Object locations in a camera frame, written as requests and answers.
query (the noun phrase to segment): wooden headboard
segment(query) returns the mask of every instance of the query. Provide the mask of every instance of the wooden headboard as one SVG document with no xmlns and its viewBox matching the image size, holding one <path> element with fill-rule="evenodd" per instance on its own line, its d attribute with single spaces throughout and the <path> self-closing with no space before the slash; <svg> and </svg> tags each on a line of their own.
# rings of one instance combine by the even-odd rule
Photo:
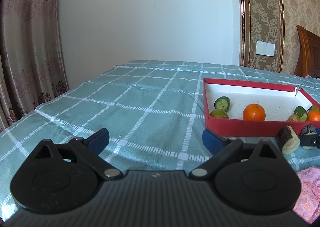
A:
<svg viewBox="0 0 320 227">
<path fill-rule="evenodd" d="M 300 39 L 300 55 L 294 74 L 305 77 L 320 77 L 320 37 L 297 26 Z"/>
</svg>

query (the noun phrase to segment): wallpaper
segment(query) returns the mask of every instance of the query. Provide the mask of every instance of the wallpaper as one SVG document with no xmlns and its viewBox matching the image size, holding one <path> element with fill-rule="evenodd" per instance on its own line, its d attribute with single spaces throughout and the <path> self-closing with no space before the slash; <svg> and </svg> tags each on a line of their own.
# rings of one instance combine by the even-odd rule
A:
<svg viewBox="0 0 320 227">
<path fill-rule="evenodd" d="M 320 36 L 320 0 L 283 0 L 284 56 L 283 73 L 294 73 L 300 54 L 297 25 Z"/>
<path fill-rule="evenodd" d="M 243 41 L 241 64 L 256 69 L 281 72 L 284 40 L 282 0 L 241 0 Z M 256 54 L 257 41 L 275 44 L 275 56 Z"/>
</svg>

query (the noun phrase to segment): green lime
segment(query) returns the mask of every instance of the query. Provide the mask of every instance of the green lime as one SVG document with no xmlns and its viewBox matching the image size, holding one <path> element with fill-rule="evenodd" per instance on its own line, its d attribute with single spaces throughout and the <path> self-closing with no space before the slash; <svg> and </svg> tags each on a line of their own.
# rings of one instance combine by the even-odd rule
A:
<svg viewBox="0 0 320 227">
<path fill-rule="evenodd" d="M 307 111 L 306 111 L 303 107 L 301 107 L 301 106 L 298 106 L 298 107 L 294 110 L 293 114 L 298 115 L 298 116 L 300 117 L 300 121 L 306 121 L 307 118 L 308 118 L 308 113 L 307 113 Z"/>
<path fill-rule="evenodd" d="M 214 102 L 214 107 L 216 109 L 222 109 L 223 111 L 228 111 L 230 107 L 230 99 L 227 96 L 222 96 Z"/>
<path fill-rule="evenodd" d="M 222 109 L 213 110 L 212 112 L 210 112 L 210 116 L 215 118 L 229 118 L 228 114 L 226 114 L 226 112 Z"/>
<path fill-rule="evenodd" d="M 317 106 L 317 105 L 312 105 L 309 109 L 308 109 L 308 111 L 311 111 L 311 110 L 316 110 L 316 111 L 318 111 L 318 112 L 320 112 L 320 110 L 319 110 L 319 107 Z"/>
</svg>

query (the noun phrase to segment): patterned curtain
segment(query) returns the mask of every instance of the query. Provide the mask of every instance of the patterned curtain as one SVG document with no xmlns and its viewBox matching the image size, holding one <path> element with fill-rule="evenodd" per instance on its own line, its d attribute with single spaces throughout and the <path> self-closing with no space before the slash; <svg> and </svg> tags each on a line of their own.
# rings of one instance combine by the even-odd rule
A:
<svg viewBox="0 0 320 227">
<path fill-rule="evenodd" d="M 0 0 L 0 131 L 68 90 L 57 0 Z"/>
</svg>

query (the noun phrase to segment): light switch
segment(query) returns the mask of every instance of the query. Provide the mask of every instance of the light switch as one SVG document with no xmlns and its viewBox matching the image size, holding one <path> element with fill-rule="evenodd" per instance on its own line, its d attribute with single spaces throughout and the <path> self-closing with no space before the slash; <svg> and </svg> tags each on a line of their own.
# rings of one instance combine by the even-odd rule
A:
<svg viewBox="0 0 320 227">
<path fill-rule="evenodd" d="M 275 44 L 257 41 L 256 54 L 275 56 Z"/>
</svg>

